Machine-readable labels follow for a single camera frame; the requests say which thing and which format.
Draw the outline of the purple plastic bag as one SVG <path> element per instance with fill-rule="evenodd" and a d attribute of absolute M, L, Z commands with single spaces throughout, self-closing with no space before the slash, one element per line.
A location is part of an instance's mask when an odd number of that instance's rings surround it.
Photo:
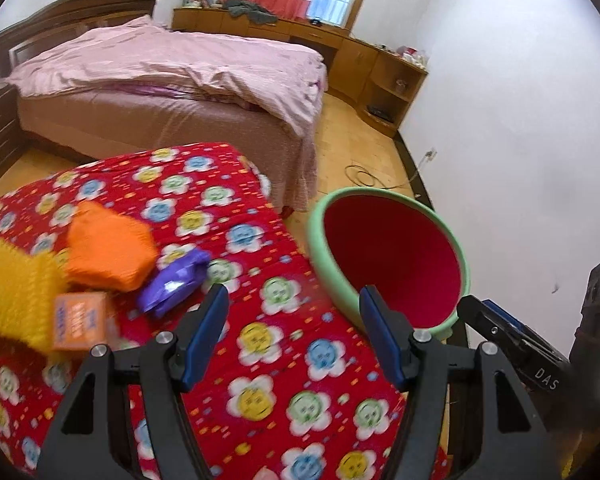
<path fill-rule="evenodd" d="M 140 312 L 162 318 L 197 290 L 207 277 L 210 252 L 194 248 L 162 269 L 142 290 Z"/>

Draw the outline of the small orange cardboard box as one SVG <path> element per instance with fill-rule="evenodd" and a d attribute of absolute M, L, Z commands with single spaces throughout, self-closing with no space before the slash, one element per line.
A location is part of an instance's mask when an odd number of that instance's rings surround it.
<path fill-rule="evenodd" d="M 56 297 L 52 349 L 85 352 L 112 346 L 119 336 L 114 307 L 106 292 L 70 292 Z"/>

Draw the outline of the orange foam wrapper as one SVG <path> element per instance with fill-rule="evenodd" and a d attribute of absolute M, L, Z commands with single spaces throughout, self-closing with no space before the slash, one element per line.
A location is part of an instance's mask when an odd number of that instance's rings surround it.
<path fill-rule="evenodd" d="M 98 203 L 81 202 L 67 236 L 65 274 L 74 284 L 132 292 L 156 265 L 150 227 Z"/>

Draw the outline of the yellow foam fruit net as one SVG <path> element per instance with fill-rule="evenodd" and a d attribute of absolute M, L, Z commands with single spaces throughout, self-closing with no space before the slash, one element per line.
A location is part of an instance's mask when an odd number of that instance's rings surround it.
<path fill-rule="evenodd" d="M 49 354 L 54 307 L 68 283 L 53 252 L 30 255 L 0 238 L 0 336 Z"/>

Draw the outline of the red bin with green rim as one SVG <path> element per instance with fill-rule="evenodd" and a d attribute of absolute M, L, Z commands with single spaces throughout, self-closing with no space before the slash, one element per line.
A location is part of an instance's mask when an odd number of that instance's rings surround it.
<path fill-rule="evenodd" d="M 445 340 L 469 294 L 463 248 L 445 222 L 411 197 L 380 188 L 340 188 L 321 198 L 306 226 L 309 259 L 332 303 L 363 326 L 360 290 L 377 288 L 411 326 Z"/>

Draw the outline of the bed with brown sheet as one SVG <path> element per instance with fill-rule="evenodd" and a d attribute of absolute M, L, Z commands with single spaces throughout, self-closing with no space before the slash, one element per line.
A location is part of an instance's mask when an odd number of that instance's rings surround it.
<path fill-rule="evenodd" d="M 277 209 L 306 210 L 317 193 L 315 127 L 297 136 L 262 110 L 114 91 L 20 96 L 17 110 L 24 131 L 86 157 L 224 142 L 270 179 L 270 201 Z"/>

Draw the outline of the wooden desk cabinet unit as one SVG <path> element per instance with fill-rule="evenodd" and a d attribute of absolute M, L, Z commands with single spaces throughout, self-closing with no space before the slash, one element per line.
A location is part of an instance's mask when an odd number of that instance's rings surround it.
<path fill-rule="evenodd" d="M 328 92 L 354 107 L 367 125 L 393 139 L 414 103 L 427 72 L 385 48 L 337 32 L 332 27 L 279 20 L 258 25 L 222 9 L 183 6 L 173 10 L 171 27 L 301 44 L 323 55 Z"/>

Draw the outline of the pink quilt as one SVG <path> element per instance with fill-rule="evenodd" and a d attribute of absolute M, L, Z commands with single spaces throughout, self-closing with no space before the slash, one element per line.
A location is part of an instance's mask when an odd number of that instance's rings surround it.
<path fill-rule="evenodd" d="M 326 66 L 320 54 L 298 44 L 170 32 L 141 16 L 92 28 L 17 65 L 7 79 L 26 99 L 113 86 L 238 99 L 263 108 L 302 138 L 320 116 Z"/>

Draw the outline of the grey clothes pile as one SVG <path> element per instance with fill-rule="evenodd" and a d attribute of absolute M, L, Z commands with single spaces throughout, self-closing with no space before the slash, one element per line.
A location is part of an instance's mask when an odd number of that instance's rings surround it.
<path fill-rule="evenodd" d="M 227 10 L 232 18 L 245 16 L 250 23 L 256 25 L 272 25 L 278 22 L 276 14 L 249 0 L 225 0 L 223 9 Z"/>

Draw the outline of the dark wooden headboard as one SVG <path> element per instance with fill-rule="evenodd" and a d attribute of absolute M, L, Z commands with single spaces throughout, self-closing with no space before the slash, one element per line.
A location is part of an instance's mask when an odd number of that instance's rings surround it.
<path fill-rule="evenodd" d="M 137 18 L 154 14 L 158 0 L 56 0 L 28 18 L 0 30 L 0 75 L 12 69 L 9 51 L 23 42 L 54 30 L 89 21 L 101 21 L 114 14 Z"/>

